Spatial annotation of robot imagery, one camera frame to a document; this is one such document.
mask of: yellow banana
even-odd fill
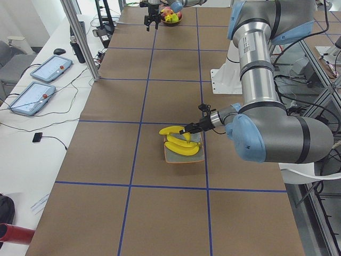
[[[185,140],[181,140],[181,139],[178,139],[170,134],[167,135],[167,140],[172,142],[172,143],[175,143],[179,146],[182,146],[182,147],[185,147],[185,148],[192,148],[192,147],[195,147],[198,142],[193,142],[193,141],[185,141]]]
[[[184,156],[192,156],[195,155],[199,149],[200,149],[200,143],[198,143],[196,146],[192,147],[192,148],[185,148],[185,147],[181,147],[175,143],[172,143],[170,141],[166,141],[165,142],[165,146],[166,148],[168,148],[169,150],[176,152],[180,155],[184,155]]]
[[[169,127],[161,129],[159,131],[159,134],[160,135],[169,135],[169,134],[172,134],[172,133],[179,134],[179,132],[181,130],[183,130],[183,129],[185,129],[185,127],[179,126],[179,125],[173,125],[173,126],[169,126]],[[184,133],[183,136],[185,137],[186,141],[188,141],[188,142],[191,141],[191,134],[189,132]]]

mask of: robotic arm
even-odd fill
[[[228,38],[239,49],[244,106],[206,113],[184,132],[224,125],[239,156],[247,161],[310,163],[324,158],[333,145],[331,130],[316,119],[287,116],[278,101],[268,41],[291,43],[311,33],[314,0],[239,2],[232,10]]]
[[[179,12],[184,7],[202,5],[207,0],[166,0],[170,8],[175,12]],[[148,15],[144,16],[144,24],[147,26],[147,31],[149,31],[149,26],[155,22],[155,29],[158,29],[159,23],[161,22],[160,14],[160,0],[143,0],[140,2],[140,7],[148,7]]]

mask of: bunch of bananas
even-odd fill
[[[183,129],[184,127],[178,125],[169,126],[161,129],[159,134],[166,136],[165,146],[169,150],[184,156],[195,155],[200,149],[200,143],[191,141],[189,132],[183,134],[185,140],[172,136],[172,134],[179,134],[180,130]]]

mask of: gray cushion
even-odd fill
[[[3,68],[0,69],[0,81],[5,84],[16,85],[21,73],[31,65],[37,55],[15,55]]]
[[[0,41],[0,68],[12,58],[12,50],[4,41]]]

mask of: backpack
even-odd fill
[[[14,218],[14,202],[8,196],[0,194],[0,223],[12,224]]]

